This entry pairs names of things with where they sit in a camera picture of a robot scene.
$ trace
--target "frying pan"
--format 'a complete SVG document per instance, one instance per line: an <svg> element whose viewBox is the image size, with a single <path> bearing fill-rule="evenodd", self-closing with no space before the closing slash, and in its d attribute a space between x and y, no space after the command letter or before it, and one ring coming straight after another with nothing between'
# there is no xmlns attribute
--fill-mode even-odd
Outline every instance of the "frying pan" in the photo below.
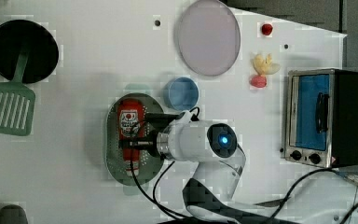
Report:
<svg viewBox="0 0 358 224"><path fill-rule="evenodd" d="M22 83L35 83L48 77L59 60L59 51L51 33L43 26L26 20L0 25L0 74L12 80L23 42L32 46Z"/></svg>

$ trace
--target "white table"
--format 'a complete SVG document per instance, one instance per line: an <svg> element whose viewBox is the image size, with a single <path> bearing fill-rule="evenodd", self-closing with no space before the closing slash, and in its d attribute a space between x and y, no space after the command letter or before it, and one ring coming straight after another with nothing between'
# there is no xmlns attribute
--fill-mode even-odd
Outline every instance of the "white table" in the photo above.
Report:
<svg viewBox="0 0 358 224"><path fill-rule="evenodd" d="M12 0L0 7L0 22L41 22L61 53L54 75L30 85L37 97L32 134L0 134L0 203L21 205L30 223L167 220L137 188L123 187L107 173L104 119L129 83L147 84L172 112L160 90L180 76L197 81L202 119L235 122L247 156L237 201L278 199L312 169L281 159L285 77L292 69L341 68L344 35L232 9L241 29L240 56L222 76L204 77L186 67L174 44L175 22L192 2ZM155 19L161 20L159 28ZM271 37L258 32L265 21L274 26ZM249 85L255 74L251 59L259 52L272 53L282 66L264 90ZM160 188L164 204L183 211L182 188L196 166L176 163L166 174Z"/></svg>

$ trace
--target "spatula handle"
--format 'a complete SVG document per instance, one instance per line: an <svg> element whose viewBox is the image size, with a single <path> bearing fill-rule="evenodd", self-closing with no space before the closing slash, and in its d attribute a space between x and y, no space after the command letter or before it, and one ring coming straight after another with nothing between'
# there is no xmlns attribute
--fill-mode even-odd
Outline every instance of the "spatula handle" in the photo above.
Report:
<svg viewBox="0 0 358 224"><path fill-rule="evenodd" d="M25 67L27 66L28 56L30 53L29 42L24 39L21 44L19 58L17 59L16 71L14 72L13 82L22 82Z"/></svg>

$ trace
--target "oven window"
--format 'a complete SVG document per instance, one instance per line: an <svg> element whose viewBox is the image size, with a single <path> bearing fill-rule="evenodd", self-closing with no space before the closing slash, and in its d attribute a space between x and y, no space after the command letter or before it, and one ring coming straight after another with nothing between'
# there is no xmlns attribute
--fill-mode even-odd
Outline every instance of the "oven window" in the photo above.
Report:
<svg viewBox="0 0 358 224"><path fill-rule="evenodd" d="M298 81L296 147L326 150L326 131L318 131L320 96L329 94L329 75L301 76Z"/></svg>

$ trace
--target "bowl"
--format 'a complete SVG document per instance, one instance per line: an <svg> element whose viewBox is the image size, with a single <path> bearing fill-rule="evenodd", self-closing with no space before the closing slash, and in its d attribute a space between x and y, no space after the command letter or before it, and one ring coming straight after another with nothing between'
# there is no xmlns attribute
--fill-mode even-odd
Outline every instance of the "bowl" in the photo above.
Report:
<svg viewBox="0 0 358 224"><path fill-rule="evenodd" d="M188 77L179 77L166 85L164 89L165 104L175 110L190 110L199 100L199 88Z"/></svg>

